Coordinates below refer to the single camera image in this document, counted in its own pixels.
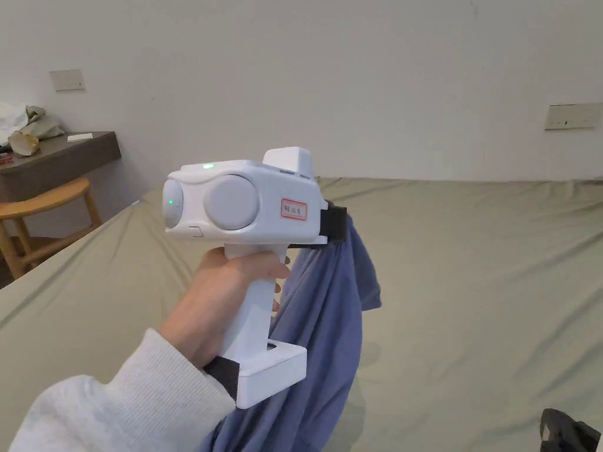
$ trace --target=wall switch panel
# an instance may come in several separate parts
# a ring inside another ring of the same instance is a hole
[[[597,104],[551,105],[545,130],[594,128],[601,122],[603,102]]]
[[[84,87],[84,77],[80,69],[69,69],[67,71],[51,71],[50,78],[54,85],[54,90],[61,91],[80,91]]]

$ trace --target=crumpled bag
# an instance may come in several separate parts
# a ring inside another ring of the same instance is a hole
[[[46,110],[35,105],[25,107],[28,122],[20,129],[21,133],[32,135],[39,140],[58,137],[65,132],[61,129],[61,123],[57,118],[47,115]]]
[[[15,107],[0,102],[0,146],[6,146],[8,137],[16,131],[32,135],[39,140],[65,133],[58,119],[47,115],[44,108],[35,105]]]
[[[31,157],[40,146],[40,140],[17,130],[10,137],[8,137],[8,144],[15,154],[19,154],[22,157]]]

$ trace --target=wooden desk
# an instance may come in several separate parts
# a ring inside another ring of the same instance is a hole
[[[12,163],[0,165],[0,202],[31,199],[121,158],[115,132],[92,134],[72,143],[70,134],[40,141],[32,157],[14,155]]]

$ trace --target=small button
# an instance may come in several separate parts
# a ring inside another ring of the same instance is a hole
[[[189,232],[193,237],[203,237],[203,232],[199,226],[189,226]]]

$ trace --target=white knit sweater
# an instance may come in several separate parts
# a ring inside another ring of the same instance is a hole
[[[44,391],[9,452],[194,451],[234,409],[222,385],[148,330],[111,383],[82,375]]]

